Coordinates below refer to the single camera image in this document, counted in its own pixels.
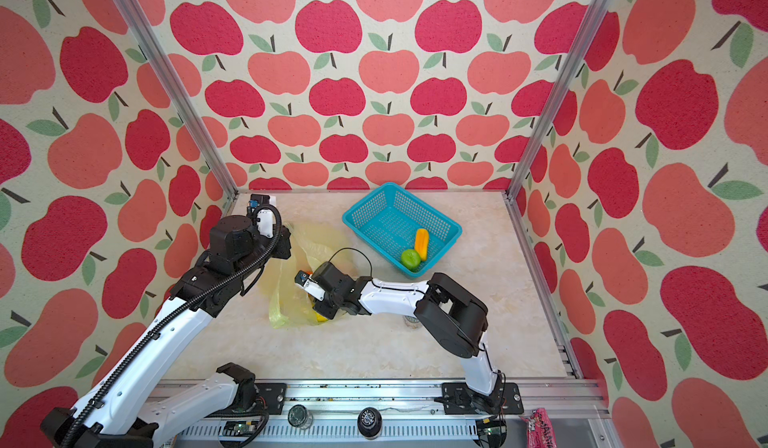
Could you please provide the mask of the green toy fruit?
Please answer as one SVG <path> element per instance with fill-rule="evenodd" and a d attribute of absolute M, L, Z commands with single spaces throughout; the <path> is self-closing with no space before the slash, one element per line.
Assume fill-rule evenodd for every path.
<path fill-rule="evenodd" d="M 411 272 L 417 272 L 422 263 L 420 254 L 415 249 L 407 249 L 401 253 L 401 264 Z"/>

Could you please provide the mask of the yellow toy mango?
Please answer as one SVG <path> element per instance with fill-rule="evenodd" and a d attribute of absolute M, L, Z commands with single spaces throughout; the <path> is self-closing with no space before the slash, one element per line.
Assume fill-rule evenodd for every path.
<path fill-rule="evenodd" d="M 414 250 L 419 255 L 422 262 L 425 262 L 428 258 L 429 243 L 430 234 L 428 230 L 425 228 L 419 228 L 414 239 Z"/>

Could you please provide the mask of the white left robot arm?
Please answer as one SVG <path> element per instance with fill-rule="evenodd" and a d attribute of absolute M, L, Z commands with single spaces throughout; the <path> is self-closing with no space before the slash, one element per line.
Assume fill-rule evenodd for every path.
<path fill-rule="evenodd" d="M 235 363 L 158 405 L 147 400 L 191 341 L 246 293 L 246 278 L 290 254 L 290 231 L 281 223 L 263 234 L 244 216 L 223 218 L 144 334 L 87 395 L 52 409 L 42 433 L 55 447 L 160 447 L 213 414 L 263 416 L 267 405 L 254 374 Z"/>

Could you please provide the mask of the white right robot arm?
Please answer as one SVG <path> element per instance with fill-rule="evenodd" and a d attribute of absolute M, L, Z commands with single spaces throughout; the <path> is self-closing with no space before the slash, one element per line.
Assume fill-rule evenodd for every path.
<path fill-rule="evenodd" d="M 329 320 L 339 311 L 416 319 L 443 349 L 460 359 L 466 395 L 453 405 L 489 415 L 502 411 L 504 376 L 488 354 L 488 308 L 448 275 L 438 272 L 414 283 L 372 276 L 354 279 L 326 261 L 313 273 L 298 272 L 295 283 L 309 294 L 313 310 Z"/>

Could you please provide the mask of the teal plastic mesh basket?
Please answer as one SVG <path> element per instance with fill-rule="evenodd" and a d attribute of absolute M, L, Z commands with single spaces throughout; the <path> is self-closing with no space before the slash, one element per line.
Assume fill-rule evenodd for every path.
<path fill-rule="evenodd" d="M 410 278 L 425 276 L 462 235 L 460 224 L 394 183 L 365 195 L 342 215 L 342 221 Z M 429 234 L 427 257 L 411 270 L 401 263 L 401 254 L 414 247 L 419 229 Z"/>

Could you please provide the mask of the small glass jar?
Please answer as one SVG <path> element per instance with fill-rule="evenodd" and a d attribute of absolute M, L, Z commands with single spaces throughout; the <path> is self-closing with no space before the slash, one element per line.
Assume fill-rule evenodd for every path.
<path fill-rule="evenodd" d="M 287 415 L 288 423 L 298 430 L 308 430 L 313 424 L 313 414 L 302 404 L 292 406 Z"/>

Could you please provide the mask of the black round knob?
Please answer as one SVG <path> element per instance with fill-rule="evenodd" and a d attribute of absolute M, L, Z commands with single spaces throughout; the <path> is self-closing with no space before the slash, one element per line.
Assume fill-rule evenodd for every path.
<path fill-rule="evenodd" d="M 366 439 L 377 438 L 383 429 L 383 418 L 374 407 L 363 408 L 357 417 L 356 425 L 359 433 Z"/>

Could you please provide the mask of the pink snack packet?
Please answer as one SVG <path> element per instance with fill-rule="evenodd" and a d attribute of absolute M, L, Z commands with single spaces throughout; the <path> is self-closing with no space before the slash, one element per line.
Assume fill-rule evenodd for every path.
<path fill-rule="evenodd" d="M 557 448 L 556 435 L 545 408 L 536 408 L 527 416 L 521 416 L 526 428 L 527 448 Z"/>

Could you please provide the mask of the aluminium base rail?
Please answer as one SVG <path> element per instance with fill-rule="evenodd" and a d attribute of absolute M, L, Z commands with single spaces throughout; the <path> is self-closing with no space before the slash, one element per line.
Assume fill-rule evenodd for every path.
<path fill-rule="evenodd" d="M 270 411 L 266 427 L 257 416 L 205 418 L 176 435 L 171 447 L 478 447 L 497 427 L 468 413 L 457 401 L 456 379 L 262 380 Z M 526 446 L 521 416 L 545 408 L 559 447 L 619 447 L 621 441 L 597 384 L 574 378 L 521 378 L 506 382 L 502 417 L 507 447 Z M 290 408 L 313 414 L 308 430 L 291 427 Z M 358 431 L 359 412 L 374 407 L 383 418 L 372 440 Z"/>

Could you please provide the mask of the aluminium frame post left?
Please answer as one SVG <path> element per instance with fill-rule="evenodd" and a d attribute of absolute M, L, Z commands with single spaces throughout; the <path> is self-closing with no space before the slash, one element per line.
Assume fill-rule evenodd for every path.
<path fill-rule="evenodd" d="M 139 0 L 112 1 L 136 38 L 138 46 L 144 51 L 177 114 L 185 122 L 191 137 L 201 151 L 202 157 L 221 186 L 224 197 L 228 201 L 234 202 L 239 193 L 234 179 L 220 156 L 206 125 L 193 106 L 173 63 L 154 34 L 153 27 L 145 16 Z"/>

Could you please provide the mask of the aluminium frame post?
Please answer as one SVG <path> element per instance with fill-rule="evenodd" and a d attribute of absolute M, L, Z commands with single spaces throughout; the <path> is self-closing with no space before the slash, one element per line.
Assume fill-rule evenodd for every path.
<path fill-rule="evenodd" d="M 185 122 L 191 137 L 201 151 L 202 157 L 221 186 L 224 197 L 228 201 L 234 202 L 239 193 L 234 179 L 220 156 L 206 125 L 193 106 L 173 63 L 154 34 L 153 27 L 145 16 L 139 0 L 112 1 L 136 38 L 138 46 L 144 51 L 177 114 Z"/>
<path fill-rule="evenodd" d="M 573 79 L 581 68 L 586 67 L 586 53 L 605 18 L 612 0 L 591 0 L 587 6 L 584 18 L 574 37 L 574 41 L 564 58 L 563 65 L 558 71 L 553 88 L 544 105 L 542 114 L 534 124 L 529 142 L 523 152 L 521 161 L 517 164 L 509 188 L 504 194 L 504 201 L 511 205 L 525 178 L 530 174 L 532 164 L 550 128 L 554 127 L 554 118 L 570 89 Z"/>

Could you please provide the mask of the aluminium frame post right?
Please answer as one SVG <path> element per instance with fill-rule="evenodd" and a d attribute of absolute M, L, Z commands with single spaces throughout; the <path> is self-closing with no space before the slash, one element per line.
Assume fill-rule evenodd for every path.
<path fill-rule="evenodd" d="M 542 114 L 534 124 L 529 142 L 523 152 L 521 161 L 517 164 L 509 188 L 504 194 L 504 201 L 511 205 L 525 178 L 530 174 L 532 164 L 550 128 L 554 127 L 554 118 L 570 89 L 573 79 L 581 68 L 586 67 L 586 53 L 605 18 L 612 0 L 591 0 L 587 6 L 584 18 L 574 37 L 574 41 L 564 58 L 563 65 L 558 71 L 553 88 L 544 105 Z"/>

